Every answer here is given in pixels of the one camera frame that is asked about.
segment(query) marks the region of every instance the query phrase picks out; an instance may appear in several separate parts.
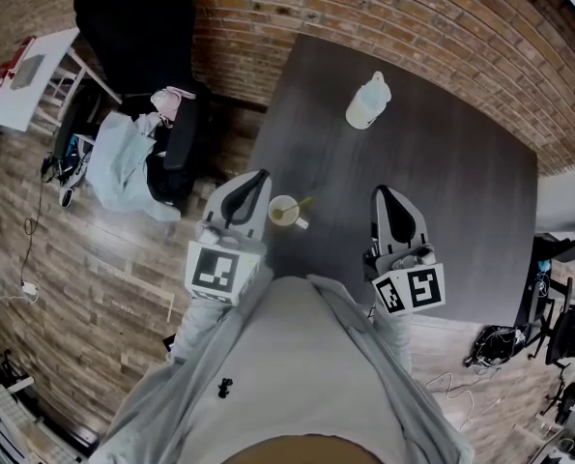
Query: small white desk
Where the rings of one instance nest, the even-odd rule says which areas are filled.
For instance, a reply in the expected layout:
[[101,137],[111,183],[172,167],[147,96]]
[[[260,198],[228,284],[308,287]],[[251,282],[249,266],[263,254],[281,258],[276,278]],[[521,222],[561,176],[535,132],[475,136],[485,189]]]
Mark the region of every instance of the small white desk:
[[[35,55],[44,55],[31,84],[24,88],[11,89],[12,79],[6,77],[0,88],[0,126],[18,131],[27,131],[30,126],[40,131],[53,134],[53,131],[32,122],[34,114],[54,126],[61,126],[66,109],[70,104],[76,89],[87,73],[106,91],[117,103],[121,103],[118,95],[100,79],[94,71],[72,49],[72,42],[78,36],[78,29],[72,28],[37,38],[27,50],[24,59]],[[65,55],[69,55],[80,67],[80,72],[74,73],[59,67]],[[59,83],[54,82],[53,75],[59,76]],[[68,79],[70,87],[63,88],[62,82]],[[46,96],[47,86],[54,93]],[[59,108],[57,117],[46,113],[40,106],[40,101],[48,102]]]

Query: small black logo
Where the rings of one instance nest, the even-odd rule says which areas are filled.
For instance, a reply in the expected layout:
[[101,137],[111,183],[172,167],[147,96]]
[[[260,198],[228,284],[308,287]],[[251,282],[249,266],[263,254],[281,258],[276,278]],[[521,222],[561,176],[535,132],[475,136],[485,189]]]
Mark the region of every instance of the small black logo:
[[220,398],[227,398],[229,394],[229,387],[233,385],[233,380],[231,378],[223,378],[222,383],[218,385],[218,396]]

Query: brick wall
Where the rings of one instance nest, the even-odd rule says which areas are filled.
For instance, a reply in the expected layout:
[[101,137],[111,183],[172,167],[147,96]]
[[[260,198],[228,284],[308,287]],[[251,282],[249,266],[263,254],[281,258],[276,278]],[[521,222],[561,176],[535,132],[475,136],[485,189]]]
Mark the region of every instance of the brick wall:
[[[575,168],[575,10],[565,0],[196,4],[194,68],[217,93],[267,104],[305,33],[378,56],[473,104],[537,152],[541,173]],[[0,0],[0,62],[20,36],[72,24],[72,0]]]

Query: chair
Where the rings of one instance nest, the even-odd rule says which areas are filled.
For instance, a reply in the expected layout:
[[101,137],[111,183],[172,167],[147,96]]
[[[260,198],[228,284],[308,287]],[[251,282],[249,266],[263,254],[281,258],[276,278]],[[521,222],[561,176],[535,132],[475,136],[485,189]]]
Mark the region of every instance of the chair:
[[557,363],[562,358],[575,358],[575,305],[558,318],[550,336],[547,364]]
[[[564,346],[566,343],[570,341],[568,338],[568,328],[571,326],[572,319],[575,318],[575,306],[572,308],[570,307],[570,298],[573,293],[573,279],[569,278],[566,282],[566,285],[563,285],[555,280],[550,281],[551,288],[557,290],[564,294],[564,306],[562,307],[560,317],[556,323],[556,326],[552,329],[552,319],[555,309],[555,301],[553,299],[547,299],[547,303],[551,306],[549,308],[549,314],[546,318],[539,320],[533,324],[533,327],[539,327],[539,332],[533,336],[528,343],[526,344],[526,348],[530,347],[536,341],[538,341],[538,346],[536,347],[536,351],[533,354],[529,354],[528,358],[533,359],[538,356],[538,352],[540,352],[540,348],[542,347],[545,338],[549,337],[549,346],[547,348],[547,357],[545,362],[547,364],[555,364],[557,367],[561,369],[565,369],[566,366],[561,364],[559,360],[561,358],[569,357],[566,355],[564,351]],[[537,282],[534,286],[534,297],[532,298],[532,304],[535,304],[538,301],[537,298],[537,291],[539,290],[539,283]]]
[[[134,120],[156,111],[150,97],[166,86],[196,95],[195,100],[182,100],[172,129],[157,129],[154,152],[146,159],[154,199],[186,199],[198,172],[199,157],[191,154],[210,112],[210,92],[193,78],[190,64],[193,0],[74,0],[74,10],[81,35],[101,62],[109,86],[123,97],[120,112]],[[71,108],[71,115],[74,112],[78,117],[78,109]],[[88,132],[83,119],[65,119],[62,124],[67,129],[58,137]]]
[[545,414],[555,404],[558,404],[558,413],[556,414],[556,423],[565,424],[571,414],[571,408],[575,405],[575,383],[571,383],[561,394],[553,398],[552,403],[541,414]]

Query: white cable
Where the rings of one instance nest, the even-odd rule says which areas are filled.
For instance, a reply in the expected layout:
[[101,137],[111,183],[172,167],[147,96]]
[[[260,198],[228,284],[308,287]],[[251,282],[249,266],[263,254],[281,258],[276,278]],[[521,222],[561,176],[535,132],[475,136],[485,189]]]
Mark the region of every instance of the white cable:
[[29,299],[29,296],[2,296],[0,297],[0,301],[4,301],[5,299],[12,300],[12,299],[25,299],[28,303],[34,305],[38,302],[38,297],[40,294],[36,294],[36,297],[32,300]]
[[[443,375],[438,376],[437,378],[434,378],[433,380],[431,380],[429,383],[427,383],[424,387],[428,389],[429,385],[431,385],[433,382],[437,382],[439,379],[444,378],[447,375],[450,375],[450,381],[448,383],[448,388],[446,389],[446,394],[445,394],[445,399],[446,400],[455,400],[457,398],[459,398],[461,395],[463,395],[464,393],[467,393],[470,396],[470,400],[472,401],[472,406],[470,407],[470,411],[468,412],[468,415],[466,416],[465,420],[461,423],[461,425],[459,426],[459,431],[463,430],[463,426],[466,425],[467,422],[469,423],[474,423],[475,420],[481,418],[482,416],[485,415],[485,413],[489,412],[492,408],[494,408],[495,406],[504,403],[514,392],[515,387],[517,386],[517,384],[532,370],[532,368],[535,366],[535,364],[533,364],[532,366],[530,366],[528,369],[526,369],[526,371],[524,371],[524,373],[517,378],[517,380],[515,381],[515,383],[512,385],[512,387],[510,388],[510,391],[508,392],[508,394],[506,395],[506,397],[504,398],[499,398],[498,400],[496,400],[493,404],[491,404],[489,407],[487,407],[486,409],[482,410],[480,412],[480,414],[478,414],[477,416],[472,418],[472,411],[475,408],[475,402],[474,402],[474,395],[472,394],[472,391],[470,391],[469,389],[465,389],[464,391],[462,391],[461,393],[459,393],[458,395],[455,395],[454,397],[450,397],[448,394],[452,391],[454,391],[455,389],[457,389],[458,387],[455,387],[454,389],[452,389],[452,378],[453,375],[450,372],[444,373]],[[480,380],[476,380],[474,382],[474,384],[478,383],[481,380],[490,380],[492,377],[490,378],[481,378]]]
[[495,337],[496,337],[496,338],[499,338],[504,344],[507,344],[508,342],[514,342],[514,341],[517,340],[517,333],[516,333],[516,332],[517,332],[516,330],[513,331],[514,336],[513,336],[511,339],[509,339],[509,340],[504,340],[503,337],[502,337],[502,334],[501,334],[499,331],[496,331],[496,332],[495,332]]
[[443,375],[438,376],[437,378],[434,378],[433,380],[431,380],[429,383],[427,383],[424,387],[426,389],[429,388],[429,385],[431,385],[433,382],[437,382],[439,379],[444,378],[445,376],[450,375],[450,381],[448,382],[448,388],[446,389],[446,394],[445,394],[445,399],[446,400],[455,400],[457,398],[459,398],[461,395],[463,395],[464,393],[466,393],[467,395],[470,396],[470,400],[472,401],[472,406],[470,407],[470,411],[468,412],[468,415],[466,417],[466,419],[461,423],[461,425],[459,426],[459,431],[461,431],[461,429],[463,428],[463,425],[467,422],[467,421],[471,421],[470,416],[472,415],[472,411],[474,410],[474,406],[475,406],[475,402],[474,402],[474,396],[472,395],[472,391],[470,391],[469,389],[465,389],[464,391],[462,391],[461,393],[459,393],[458,395],[455,395],[454,397],[450,397],[448,394],[450,392],[452,392],[452,389],[450,387],[452,387],[452,373],[448,372],[448,373],[444,373]]
[[551,284],[551,281],[549,279],[549,277],[547,276],[546,272],[540,272],[537,276],[536,276],[536,281],[542,280],[542,284],[544,286],[544,289],[541,289],[538,291],[538,297],[539,298],[544,298],[547,297],[547,294],[549,294],[549,287]]

